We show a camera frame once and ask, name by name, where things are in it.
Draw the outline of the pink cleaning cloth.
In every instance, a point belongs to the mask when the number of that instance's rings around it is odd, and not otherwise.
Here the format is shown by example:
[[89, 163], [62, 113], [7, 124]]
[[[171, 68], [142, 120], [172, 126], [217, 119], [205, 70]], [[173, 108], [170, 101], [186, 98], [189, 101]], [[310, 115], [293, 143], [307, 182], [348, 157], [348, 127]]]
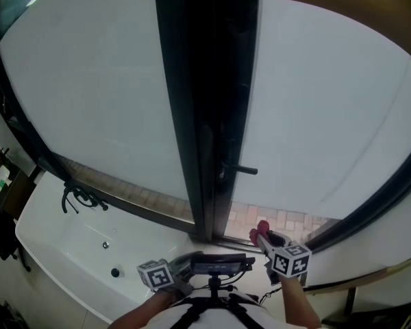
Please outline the pink cleaning cloth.
[[268, 231], [269, 223], [266, 220], [261, 220], [256, 228], [253, 228], [249, 232], [249, 239], [254, 246], [259, 247], [258, 236], [262, 236], [265, 240], [269, 241]]

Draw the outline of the black metal stand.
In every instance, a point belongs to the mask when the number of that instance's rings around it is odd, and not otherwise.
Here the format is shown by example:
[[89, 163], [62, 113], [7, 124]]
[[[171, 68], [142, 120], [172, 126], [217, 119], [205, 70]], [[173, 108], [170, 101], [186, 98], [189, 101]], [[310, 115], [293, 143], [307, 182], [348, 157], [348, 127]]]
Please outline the black metal stand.
[[349, 315], [330, 315], [321, 324], [330, 329], [411, 329], [411, 302]]

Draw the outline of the black office chair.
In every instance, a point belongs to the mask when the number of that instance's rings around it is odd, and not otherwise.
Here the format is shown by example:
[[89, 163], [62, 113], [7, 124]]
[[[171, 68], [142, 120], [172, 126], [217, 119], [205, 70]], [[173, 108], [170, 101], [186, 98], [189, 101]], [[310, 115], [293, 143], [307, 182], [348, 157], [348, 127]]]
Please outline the black office chair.
[[15, 233], [16, 224], [14, 218], [7, 212], [0, 210], [0, 258], [7, 260], [12, 257], [14, 260], [19, 259], [26, 272], [31, 271], [24, 255], [24, 249]]

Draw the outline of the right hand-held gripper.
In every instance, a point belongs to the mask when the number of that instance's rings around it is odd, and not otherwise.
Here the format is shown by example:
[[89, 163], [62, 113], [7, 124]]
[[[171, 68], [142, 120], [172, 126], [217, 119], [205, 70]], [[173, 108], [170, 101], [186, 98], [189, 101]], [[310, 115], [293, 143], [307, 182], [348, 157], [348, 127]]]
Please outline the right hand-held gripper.
[[280, 283], [280, 276], [297, 278], [308, 272], [312, 252], [305, 245], [279, 232], [269, 230], [266, 234], [267, 237], [257, 235], [257, 243], [267, 258], [264, 266], [273, 286]]

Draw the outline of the black phone mount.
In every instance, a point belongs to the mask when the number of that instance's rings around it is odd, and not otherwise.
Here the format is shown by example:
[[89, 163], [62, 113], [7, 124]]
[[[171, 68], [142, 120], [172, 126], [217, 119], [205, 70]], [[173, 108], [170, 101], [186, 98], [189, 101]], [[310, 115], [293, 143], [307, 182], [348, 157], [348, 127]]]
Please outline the black phone mount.
[[223, 284], [222, 280], [219, 278], [218, 275], [212, 275], [208, 283], [205, 286], [195, 288], [195, 290], [203, 290], [208, 289], [210, 291], [210, 301], [211, 302], [218, 302], [219, 301], [219, 291], [233, 291], [234, 286], [232, 282], [228, 282]]

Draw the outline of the black window handle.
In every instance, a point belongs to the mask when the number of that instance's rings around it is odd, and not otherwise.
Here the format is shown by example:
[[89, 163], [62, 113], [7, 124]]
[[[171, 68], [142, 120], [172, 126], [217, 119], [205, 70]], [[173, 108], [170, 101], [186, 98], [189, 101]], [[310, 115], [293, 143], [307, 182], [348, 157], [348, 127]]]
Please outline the black window handle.
[[222, 161], [221, 166], [226, 170], [232, 170], [239, 173], [249, 174], [249, 175], [257, 175], [258, 169], [240, 166], [239, 164], [230, 164], [228, 162]]

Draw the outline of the black bathtub faucet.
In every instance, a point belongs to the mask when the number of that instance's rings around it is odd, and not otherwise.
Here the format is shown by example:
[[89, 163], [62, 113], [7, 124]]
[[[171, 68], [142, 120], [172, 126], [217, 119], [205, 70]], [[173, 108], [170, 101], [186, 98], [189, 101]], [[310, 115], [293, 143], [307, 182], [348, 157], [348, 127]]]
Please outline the black bathtub faucet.
[[70, 206], [76, 214], [79, 214], [79, 210], [70, 201], [69, 195], [72, 195], [74, 199], [86, 208], [95, 208], [97, 206], [101, 207], [103, 211], [108, 210], [108, 204], [99, 198], [94, 192], [87, 191], [83, 186], [72, 183], [64, 183], [64, 191], [61, 199], [61, 207], [64, 214], [68, 213], [67, 206]]

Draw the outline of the black chest harness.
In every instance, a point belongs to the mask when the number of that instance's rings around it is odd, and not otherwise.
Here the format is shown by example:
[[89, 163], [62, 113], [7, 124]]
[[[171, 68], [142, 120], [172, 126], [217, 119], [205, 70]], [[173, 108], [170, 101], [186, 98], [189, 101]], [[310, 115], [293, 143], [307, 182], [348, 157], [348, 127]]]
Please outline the black chest harness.
[[247, 309], [242, 304], [258, 306], [255, 302], [249, 301], [239, 295], [230, 293], [229, 297], [194, 297], [185, 298], [178, 306], [190, 304], [191, 307], [181, 316], [181, 318], [171, 326], [170, 329], [189, 329], [189, 327], [200, 319], [202, 313], [210, 309], [223, 309], [230, 312], [246, 329], [264, 329], [248, 314]]

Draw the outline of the black chest-mounted phone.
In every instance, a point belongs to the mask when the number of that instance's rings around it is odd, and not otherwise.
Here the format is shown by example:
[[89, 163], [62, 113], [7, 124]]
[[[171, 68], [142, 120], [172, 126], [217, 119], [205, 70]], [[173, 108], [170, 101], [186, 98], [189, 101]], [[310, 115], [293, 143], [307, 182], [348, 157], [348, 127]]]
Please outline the black chest-mounted phone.
[[234, 276], [251, 271], [255, 261], [246, 254], [195, 254], [190, 268], [194, 275]]

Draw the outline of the person's right forearm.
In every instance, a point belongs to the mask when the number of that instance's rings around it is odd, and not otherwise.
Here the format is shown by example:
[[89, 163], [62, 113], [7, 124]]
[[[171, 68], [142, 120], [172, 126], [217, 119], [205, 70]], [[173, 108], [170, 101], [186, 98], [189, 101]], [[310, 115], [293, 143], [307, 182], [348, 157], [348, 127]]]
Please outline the person's right forearm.
[[298, 278], [279, 277], [286, 323], [307, 329], [320, 329], [321, 320], [309, 303]]

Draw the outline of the wooden shelf board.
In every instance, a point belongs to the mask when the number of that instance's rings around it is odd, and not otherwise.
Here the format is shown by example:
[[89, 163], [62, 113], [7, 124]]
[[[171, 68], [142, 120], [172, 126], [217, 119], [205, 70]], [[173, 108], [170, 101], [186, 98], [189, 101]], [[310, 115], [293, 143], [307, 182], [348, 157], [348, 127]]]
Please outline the wooden shelf board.
[[321, 315], [346, 316], [411, 302], [411, 258], [394, 266], [340, 282], [306, 287]]

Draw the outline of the white bathtub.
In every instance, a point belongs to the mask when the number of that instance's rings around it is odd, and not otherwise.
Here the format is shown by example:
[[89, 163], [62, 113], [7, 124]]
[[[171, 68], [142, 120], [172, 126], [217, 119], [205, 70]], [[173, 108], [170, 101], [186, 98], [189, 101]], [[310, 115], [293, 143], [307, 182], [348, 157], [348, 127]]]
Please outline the white bathtub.
[[[150, 290], [137, 266], [204, 250], [185, 232], [109, 207], [86, 208], [73, 196], [79, 214], [61, 199], [64, 183], [44, 173], [16, 225], [16, 236], [42, 270], [68, 295], [110, 323], [142, 304]], [[102, 243], [110, 246], [103, 249]], [[111, 269], [120, 270], [113, 278]]]

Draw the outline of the white shirt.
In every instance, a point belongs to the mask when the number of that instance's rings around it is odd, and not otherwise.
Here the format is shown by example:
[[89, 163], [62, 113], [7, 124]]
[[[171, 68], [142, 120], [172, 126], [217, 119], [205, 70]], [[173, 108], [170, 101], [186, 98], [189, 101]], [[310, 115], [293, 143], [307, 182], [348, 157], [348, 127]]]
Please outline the white shirt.
[[[229, 297], [230, 293], [239, 295], [249, 301], [254, 302], [249, 296], [242, 294], [241, 292], [227, 292], [221, 291], [219, 293], [220, 297]], [[187, 297], [208, 297], [204, 292], [200, 292], [198, 296]], [[160, 314], [156, 315], [151, 319], [148, 324], [143, 329], [170, 329], [173, 324], [175, 324], [181, 316], [191, 307], [190, 304], [183, 304], [178, 306], [181, 302], [178, 301], [171, 305], [168, 309], [164, 310]], [[293, 326], [278, 321], [273, 318], [269, 312], [262, 306], [258, 304], [249, 305], [242, 304], [250, 317], [252, 317], [256, 322], [258, 322], [264, 329], [294, 329]], [[223, 309], [210, 309], [202, 313], [200, 319], [194, 322], [189, 329], [246, 329], [235, 316], [230, 312]]]

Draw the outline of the dark window frame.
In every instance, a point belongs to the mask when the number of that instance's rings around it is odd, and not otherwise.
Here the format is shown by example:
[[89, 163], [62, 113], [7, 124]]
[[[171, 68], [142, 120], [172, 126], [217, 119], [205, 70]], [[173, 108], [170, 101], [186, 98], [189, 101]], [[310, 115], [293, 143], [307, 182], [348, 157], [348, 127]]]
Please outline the dark window frame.
[[367, 229], [411, 191], [411, 0], [214, 1], [207, 239], [266, 219], [321, 252]]

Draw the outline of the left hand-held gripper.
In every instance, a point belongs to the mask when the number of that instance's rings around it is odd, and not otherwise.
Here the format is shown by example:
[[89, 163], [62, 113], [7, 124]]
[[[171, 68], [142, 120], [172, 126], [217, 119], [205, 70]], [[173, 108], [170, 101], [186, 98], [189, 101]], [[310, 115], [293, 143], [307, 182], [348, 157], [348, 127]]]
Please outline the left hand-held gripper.
[[194, 274], [190, 268], [190, 261], [192, 257], [202, 254], [202, 251], [189, 252], [170, 262], [163, 258], [158, 261], [150, 260], [136, 269], [143, 284], [152, 291], [173, 291], [180, 297], [186, 297], [193, 291], [190, 279]]

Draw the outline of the person's left forearm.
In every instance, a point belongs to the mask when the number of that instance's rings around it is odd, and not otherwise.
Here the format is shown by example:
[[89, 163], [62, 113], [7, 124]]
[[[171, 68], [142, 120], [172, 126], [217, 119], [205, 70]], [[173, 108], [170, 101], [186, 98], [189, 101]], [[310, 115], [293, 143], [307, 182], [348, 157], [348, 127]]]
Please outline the person's left forearm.
[[159, 290], [137, 308], [113, 321], [108, 329], [141, 329], [177, 299], [177, 292]]

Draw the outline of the brown wooden cabinet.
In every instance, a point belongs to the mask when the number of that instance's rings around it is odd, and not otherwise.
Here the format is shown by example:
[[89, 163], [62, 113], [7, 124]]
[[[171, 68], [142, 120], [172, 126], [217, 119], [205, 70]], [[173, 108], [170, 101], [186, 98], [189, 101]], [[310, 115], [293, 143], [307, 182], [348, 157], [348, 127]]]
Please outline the brown wooden cabinet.
[[18, 170], [11, 185], [0, 193], [0, 210], [18, 220], [36, 185], [22, 170]]

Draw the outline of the white device green light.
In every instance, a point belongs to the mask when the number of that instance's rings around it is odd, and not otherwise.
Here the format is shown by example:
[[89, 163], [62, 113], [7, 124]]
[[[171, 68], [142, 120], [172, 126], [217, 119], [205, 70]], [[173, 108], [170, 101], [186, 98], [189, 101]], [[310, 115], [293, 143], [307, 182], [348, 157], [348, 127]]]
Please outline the white device green light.
[[10, 170], [4, 165], [0, 166], [0, 192], [5, 186], [11, 185]]

